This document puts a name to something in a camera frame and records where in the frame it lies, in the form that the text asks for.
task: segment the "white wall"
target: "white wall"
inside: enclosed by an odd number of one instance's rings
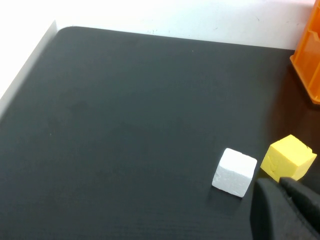
[[[55,35],[54,20],[58,30],[83,26],[293,50],[313,4],[314,0],[90,0],[83,3],[13,0],[0,3],[0,98],[15,78],[20,79],[15,80],[17,84],[5,100],[0,99],[0,114],[43,47]]]

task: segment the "sponge cube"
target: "sponge cube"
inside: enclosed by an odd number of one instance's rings
[[[215,171],[212,186],[243,197],[251,183],[257,160],[226,148]]]
[[[281,177],[299,180],[306,174],[316,156],[311,148],[289,135],[270,145],[261,168],[277,182]]]

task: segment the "dark table surface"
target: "dark table surface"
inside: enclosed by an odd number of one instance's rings
[[[0,123],[0,239],[252,239],[254,180],[243,199],[211,182],[226,147],[320,154],[292,54],[61,30]],[[302,182],[320,193],[319,159]]]

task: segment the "yellow cube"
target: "yellow cube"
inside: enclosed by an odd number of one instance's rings
[[[281,177],[298,180],[306,174],[316,156],[311,148],[289,135],[270,145],[261,168],[277,182]]]

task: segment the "orange container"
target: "orange container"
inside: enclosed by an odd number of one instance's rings
[[[311,100],[320,104],[320,0],[316,0],[302,38],[290,57]]]

